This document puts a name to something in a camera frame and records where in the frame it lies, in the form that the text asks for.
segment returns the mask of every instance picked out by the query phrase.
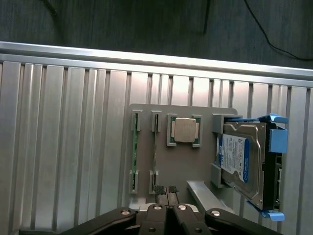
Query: hard drive label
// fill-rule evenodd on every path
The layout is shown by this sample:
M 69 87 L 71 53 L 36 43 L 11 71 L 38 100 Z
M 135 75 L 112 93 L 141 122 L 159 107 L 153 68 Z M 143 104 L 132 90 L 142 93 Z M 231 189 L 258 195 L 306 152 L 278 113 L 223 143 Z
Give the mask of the hard drive label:
M 249 140 L 238 136 L 223 134 L 218 139 L 221 168 L 230 174 L 238 173 L 247 183 L 249 179 Z

